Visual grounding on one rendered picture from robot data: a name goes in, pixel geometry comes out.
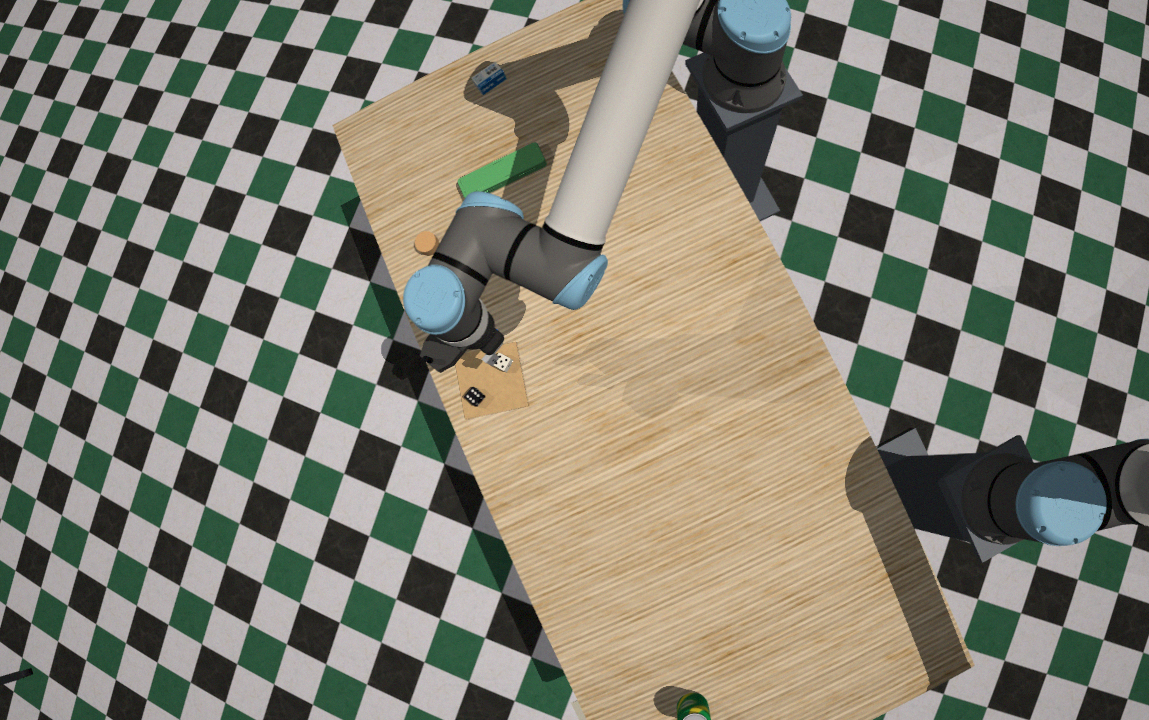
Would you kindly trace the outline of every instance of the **checkered floor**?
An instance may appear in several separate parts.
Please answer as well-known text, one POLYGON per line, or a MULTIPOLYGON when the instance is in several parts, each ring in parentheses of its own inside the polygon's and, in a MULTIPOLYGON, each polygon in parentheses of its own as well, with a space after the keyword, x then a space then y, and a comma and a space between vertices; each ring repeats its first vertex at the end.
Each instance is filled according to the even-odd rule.
MULTIPOLYGON (((0 717, 573 717, 331 132, 569 3, 0 1, 0 717)), ((1149 1, 792 5, 872 436, 1149 438, 1149 1)), ((921 541, 976 666, 886 719, 1149 719, 1149 529, 921 541)))

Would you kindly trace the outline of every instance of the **green bottle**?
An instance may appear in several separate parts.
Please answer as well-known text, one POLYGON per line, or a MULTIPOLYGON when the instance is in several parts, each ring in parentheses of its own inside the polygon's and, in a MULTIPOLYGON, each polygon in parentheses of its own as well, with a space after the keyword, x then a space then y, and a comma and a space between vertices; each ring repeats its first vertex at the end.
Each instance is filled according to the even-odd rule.
POLYGON ((676 702, 676 720, 712 720, 707 710, 707 697, 697 692, 686 692, 676 702))

